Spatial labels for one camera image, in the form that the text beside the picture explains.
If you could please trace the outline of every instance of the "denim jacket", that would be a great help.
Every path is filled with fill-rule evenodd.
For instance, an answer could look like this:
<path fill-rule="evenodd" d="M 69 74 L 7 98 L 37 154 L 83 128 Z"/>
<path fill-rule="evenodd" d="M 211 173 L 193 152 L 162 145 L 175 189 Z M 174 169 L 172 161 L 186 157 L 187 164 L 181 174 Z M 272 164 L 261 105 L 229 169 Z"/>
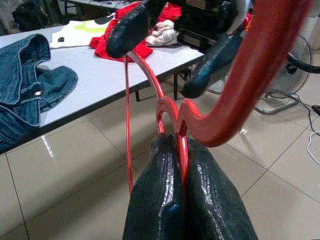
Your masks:
<path fill-rule="evenodd" d="M 78 77 L 70 68 L 37 68 L 50 58 L 49 43 L 40 34 L 0 48 L 0 152 L 39 128 L 40 113 L 75 88 Z"/>

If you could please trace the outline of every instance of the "tiled floor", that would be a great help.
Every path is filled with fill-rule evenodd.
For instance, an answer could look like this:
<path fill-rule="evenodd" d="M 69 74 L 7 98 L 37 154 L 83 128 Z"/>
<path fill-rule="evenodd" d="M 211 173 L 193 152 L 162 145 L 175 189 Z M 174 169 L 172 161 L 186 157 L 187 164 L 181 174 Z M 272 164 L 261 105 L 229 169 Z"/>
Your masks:
<path fill-rule="evenodd" d="M 320 104 L 319 83 L 310 76 L 299 93 L 304 102 Z M 172 96 L 171 82 L 163 86 Z M 141 102 L 131 96 L 135 179 L 157 132 L 153 90 L 140 95 Z M 207 113 L 218 98 L 206 93 L 195 101 Z M 0 240 L 120 240 L 129 202 L 124 116 L 120 99 L 0 156 Z M 311 117 L 320 130 L 320 117 Z M 259 239 L 320 239 L 320 166 L 306 150 L 306 109 L 254 111 L 243 128 L 246 134 L 210 151 L 242 196 Z M 315 136 L 318 159 L 319 146 Z"/>

